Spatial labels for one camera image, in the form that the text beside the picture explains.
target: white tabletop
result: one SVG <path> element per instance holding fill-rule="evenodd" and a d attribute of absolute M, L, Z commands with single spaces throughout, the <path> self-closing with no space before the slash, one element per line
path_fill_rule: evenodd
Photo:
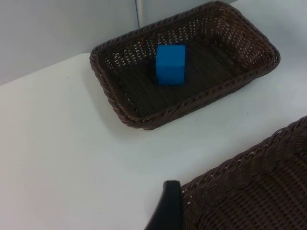
<path fill-rule="evenodd" d="M 182 184 L 307 115 L 307 2 L 233 4 L 279 67 L 154 131 L 123 125 L 82 54 L 0 87 L 0 229 L 138 230 Z"/>

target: wicker basket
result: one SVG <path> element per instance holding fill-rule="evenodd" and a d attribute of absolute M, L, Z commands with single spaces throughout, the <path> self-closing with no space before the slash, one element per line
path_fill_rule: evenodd
<path fill-rule="evenodd" d="M 307 117 L 182 187 L 184 229 L 307 229 Z"/>
<path fill-rule="evenodd" d="M 185 44 L 185 84 L 158 86 L 158 45 Z M 277 67 L 269 40 L 232 6 L 210 2 L 97 46 L 91 66 L 120 120 L 154 129 Z"/>

